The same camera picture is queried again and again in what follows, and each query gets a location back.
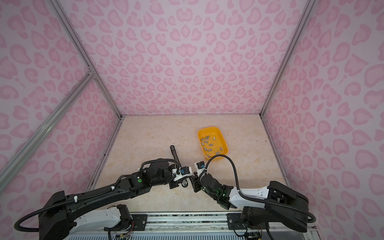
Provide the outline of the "black stapler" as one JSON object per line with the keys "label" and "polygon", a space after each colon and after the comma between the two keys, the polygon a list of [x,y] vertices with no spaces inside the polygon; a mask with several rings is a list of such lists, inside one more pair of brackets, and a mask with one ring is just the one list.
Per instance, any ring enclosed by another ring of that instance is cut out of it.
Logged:
{"label": "black stapler", "polygon": [[[181,166],[181,163],[180,163],[180,160],[178,158],[178,155],[177,155],[177,152],[176,152],[176,148],[174,145],[171,145],[170,146],[170,149],[171,149],[171,153],[173,155],[173,158],[174,160],[178,163],[178,166],[180,167]],[[182,182],[181,182],[181,185],[183,188],[187,188],[188,187],[188,180],[187,179],[184,179]]]}

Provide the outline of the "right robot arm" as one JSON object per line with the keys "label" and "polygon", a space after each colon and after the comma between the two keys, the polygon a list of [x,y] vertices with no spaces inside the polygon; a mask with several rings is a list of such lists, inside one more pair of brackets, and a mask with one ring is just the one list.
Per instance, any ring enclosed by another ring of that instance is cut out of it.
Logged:
{"label": "right robot arm", "polygon": [[296,232],[307,232],[309,199],[277,181],[267,187],[238,189],[222,185],[206,174],[200,179],[192,177],[195,192],[204,191],[225,210],[242,209],[241,224],[253,229],[270,222],[281,223]]}

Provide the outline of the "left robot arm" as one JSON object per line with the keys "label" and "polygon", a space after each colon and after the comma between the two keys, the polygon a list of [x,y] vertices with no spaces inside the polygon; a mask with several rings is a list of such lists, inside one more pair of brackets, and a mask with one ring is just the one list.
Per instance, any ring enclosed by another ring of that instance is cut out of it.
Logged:
{"label": "left robot arm", "polygon": [[157,159],[142,163],[137,172],[122,175],[115,183],[102,188],[71,195],[56,192],[39,214],[39,238],[63,240],[77,226],[75,220],[84,214],[146,194],[154,186],[173,188],[193,175],[191,167],[183,167],[178,161]]}

